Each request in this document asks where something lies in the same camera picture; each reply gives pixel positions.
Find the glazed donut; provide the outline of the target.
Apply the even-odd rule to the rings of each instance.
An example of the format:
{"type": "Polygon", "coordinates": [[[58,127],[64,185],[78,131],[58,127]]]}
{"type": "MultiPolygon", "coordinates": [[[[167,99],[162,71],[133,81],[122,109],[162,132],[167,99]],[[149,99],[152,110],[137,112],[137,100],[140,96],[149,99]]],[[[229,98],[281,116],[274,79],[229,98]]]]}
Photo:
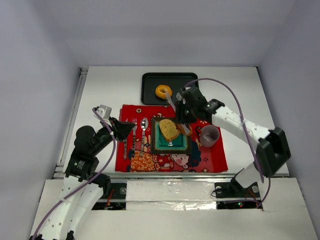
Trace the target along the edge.
{"type": "Polygon", "coordinates": [[[172,89],[168,85],[161,84],[155,88],[155,95],[160,99],[165,100],[167,96],[171,97],[172,94],[172,89]]]}

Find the pale bread slice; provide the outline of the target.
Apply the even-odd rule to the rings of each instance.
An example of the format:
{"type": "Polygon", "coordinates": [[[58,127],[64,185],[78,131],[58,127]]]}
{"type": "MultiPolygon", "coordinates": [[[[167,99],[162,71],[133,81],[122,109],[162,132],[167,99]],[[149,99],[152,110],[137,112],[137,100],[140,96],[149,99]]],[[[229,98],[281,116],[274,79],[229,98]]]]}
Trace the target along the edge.
{"type": "Polygon", "coordinates": [[[180,131],[181,134],[185,136],[190,136],[193,133],[192,128],[189,124],[177,123],[176,128],[180,131]]]}

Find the brown bread slice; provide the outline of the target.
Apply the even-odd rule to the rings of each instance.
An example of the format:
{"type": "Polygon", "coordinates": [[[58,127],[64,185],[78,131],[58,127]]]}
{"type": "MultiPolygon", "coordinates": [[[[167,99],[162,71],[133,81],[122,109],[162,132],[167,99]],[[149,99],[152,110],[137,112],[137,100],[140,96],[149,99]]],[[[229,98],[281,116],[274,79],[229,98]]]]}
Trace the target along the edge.
{"type": "Polygon", "coordinates": [[[168,118],[162,119],[158,123],[158,125],[163,137],[167,142],[173,141],[181,133],[180,130],[177,128],[176,124],[168,118]]]}

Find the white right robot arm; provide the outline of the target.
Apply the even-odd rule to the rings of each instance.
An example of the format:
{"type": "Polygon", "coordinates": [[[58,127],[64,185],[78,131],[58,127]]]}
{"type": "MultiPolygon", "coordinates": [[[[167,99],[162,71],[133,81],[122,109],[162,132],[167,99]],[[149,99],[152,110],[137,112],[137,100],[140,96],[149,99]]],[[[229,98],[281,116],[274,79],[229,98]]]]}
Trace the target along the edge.
{"type": "Polygon", "coordinates": [[[253,162],[229,182],[215,183],[213,193],[218,199],[243,198],[253,184],[271,179],[291,157],[283,129],[259,126],[245,119],[242,112],[233,112],[217,99],[208,101],[198,87],[190,87],[176,95],[175,119],[183,125],[206,121],[249,145],[253,162]]]}

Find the metal serving tongs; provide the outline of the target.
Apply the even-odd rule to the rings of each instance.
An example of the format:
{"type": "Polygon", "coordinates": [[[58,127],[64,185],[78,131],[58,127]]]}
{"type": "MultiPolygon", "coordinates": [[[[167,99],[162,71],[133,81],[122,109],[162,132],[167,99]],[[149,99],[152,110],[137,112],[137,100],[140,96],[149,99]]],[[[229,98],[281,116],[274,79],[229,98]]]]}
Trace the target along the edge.
{"type": "Polygon", "coordinates": [[[173,103],[171,97],[170,97],[170,96],[167,96],[167,97],[166,97],[166,100],[167,100],[167,102],[169,103],[169,105],[172,107],[173,111],[175,112],[175,111],[176,111],[176,107],[175,107],[175,104],[173,103]]]}

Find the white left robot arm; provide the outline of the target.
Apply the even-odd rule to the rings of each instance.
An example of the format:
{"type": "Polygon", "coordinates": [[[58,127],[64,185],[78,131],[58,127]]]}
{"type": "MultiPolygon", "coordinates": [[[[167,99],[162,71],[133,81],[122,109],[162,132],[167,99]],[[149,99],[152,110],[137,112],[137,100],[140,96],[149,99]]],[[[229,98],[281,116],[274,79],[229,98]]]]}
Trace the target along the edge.
{"type": "Polygon", "coordinates": [[[85,125],[76,132],[74,149],[68,162],[58,202],[43,217],[31,240],[75,240],[86,217],[102,196],[111,191],[111,178],[96,171],[97,158],[108,144],[127,139],[132,122],[110,117],[100,120],[95,131],[85,125]]]}

